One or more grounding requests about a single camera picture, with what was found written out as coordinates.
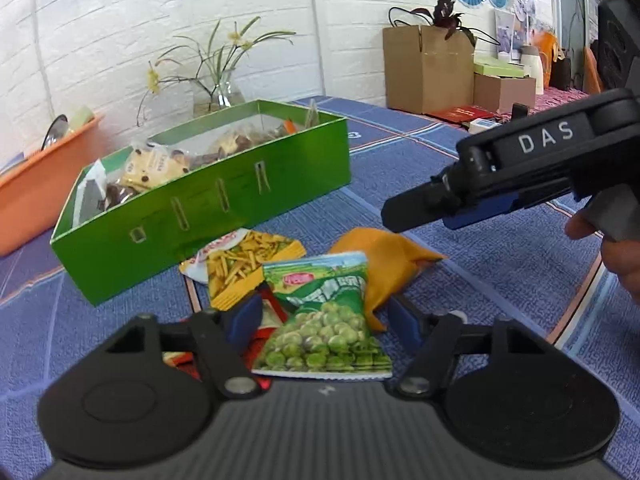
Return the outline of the person right hand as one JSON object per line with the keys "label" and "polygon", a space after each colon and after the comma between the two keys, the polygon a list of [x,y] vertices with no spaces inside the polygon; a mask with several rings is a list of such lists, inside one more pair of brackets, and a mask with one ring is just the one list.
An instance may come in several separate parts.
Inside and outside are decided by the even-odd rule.
{"label": "person right hand", "polygon": [[[565,226],[565,234],[571,240],[581,240],[596,232],[581,211],[570,217]],[[623,289],[635,304],[640,298],[640,244],[634,240],[614,242],[605,238],[601,244],[601,257],[605,267],[615,274]]]}

